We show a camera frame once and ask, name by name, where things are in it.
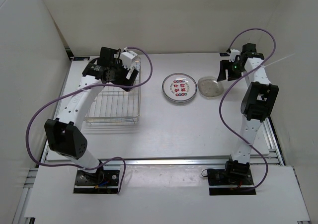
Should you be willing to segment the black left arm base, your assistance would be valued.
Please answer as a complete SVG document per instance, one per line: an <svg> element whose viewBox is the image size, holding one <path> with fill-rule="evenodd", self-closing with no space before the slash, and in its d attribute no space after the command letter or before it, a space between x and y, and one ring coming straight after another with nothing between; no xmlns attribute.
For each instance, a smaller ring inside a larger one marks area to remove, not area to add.
<svg viewBox="0 0 318 224"><path fill-rule="evenodd" d="M74 194L118 194L120 170L99 169L96 173L77 170Z"/></svg>

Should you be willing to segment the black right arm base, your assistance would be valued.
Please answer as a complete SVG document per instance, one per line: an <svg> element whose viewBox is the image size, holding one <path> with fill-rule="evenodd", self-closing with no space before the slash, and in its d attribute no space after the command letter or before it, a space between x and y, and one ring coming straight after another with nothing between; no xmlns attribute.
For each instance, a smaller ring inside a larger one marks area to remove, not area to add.
<svg viewBox="0 0 318 224"><path fill-rule="evenodd" d="M208 179L210 196L255 195L250 164L229 159L225 168L206 168L201 176Z"/></svg>

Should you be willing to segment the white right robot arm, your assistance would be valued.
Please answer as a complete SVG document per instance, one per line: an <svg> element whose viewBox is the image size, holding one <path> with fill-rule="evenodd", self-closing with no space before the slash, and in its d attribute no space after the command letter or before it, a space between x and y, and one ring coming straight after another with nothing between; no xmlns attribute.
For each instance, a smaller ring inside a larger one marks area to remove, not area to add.
<svg viewBox="0 0 318 224"><path fill-rule="evenodd" d="M257 52L256 45L252 43L243 45L241 52L231 49L229 59L220 61L217 81L233 81L244 77L247 84L240 106L243 115L240 137L230 156L233 163L249 164L251 146L258 129L270 116L278 95L278 86L270 82L265 68L261 66L263 61L264 55Z"/></svg>

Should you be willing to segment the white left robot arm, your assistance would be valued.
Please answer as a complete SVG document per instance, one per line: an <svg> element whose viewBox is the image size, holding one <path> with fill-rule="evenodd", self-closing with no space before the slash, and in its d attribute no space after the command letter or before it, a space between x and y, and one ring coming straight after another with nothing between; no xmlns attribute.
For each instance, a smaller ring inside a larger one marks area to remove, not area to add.
<svg viewBox="0 0 318 224"><path fill-rule="evenodd" d="M137 53L129 50L115 50L103 47L100 55L88 62L82 72L78 93L71 96L65 108L44 125L50 150L67 157L87 173L92 184L104 179L100 161L87 149L87 139L81 133L81 127L92 103L103 90L102 84L112 83L130 91L138 75L132 64L138 58Z"/></svg>

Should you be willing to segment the green rim dotted plate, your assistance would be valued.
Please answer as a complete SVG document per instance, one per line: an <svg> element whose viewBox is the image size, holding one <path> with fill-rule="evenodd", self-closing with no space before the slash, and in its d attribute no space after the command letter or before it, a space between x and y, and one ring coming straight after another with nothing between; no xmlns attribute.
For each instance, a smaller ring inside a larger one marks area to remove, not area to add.
<svg viewBox="0 0 318 224"><path fill-rule="evenodd" d="M186 103L191 101L198 90L196 81L189 75L173 73L162 82L164 96L175 103Z"/></svg>

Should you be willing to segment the clear glass plate back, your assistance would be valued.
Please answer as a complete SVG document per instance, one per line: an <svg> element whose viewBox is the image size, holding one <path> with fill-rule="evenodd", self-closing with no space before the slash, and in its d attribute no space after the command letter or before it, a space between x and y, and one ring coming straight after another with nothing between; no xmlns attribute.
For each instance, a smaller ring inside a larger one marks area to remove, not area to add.
<svg viewBox="0 0 318 224"><path fill-rule="evenodd" d="M221 82L213 76L205 76L198 80L197 86L199 92L205 98L212 99L223 94L224 87Z"/></svg>

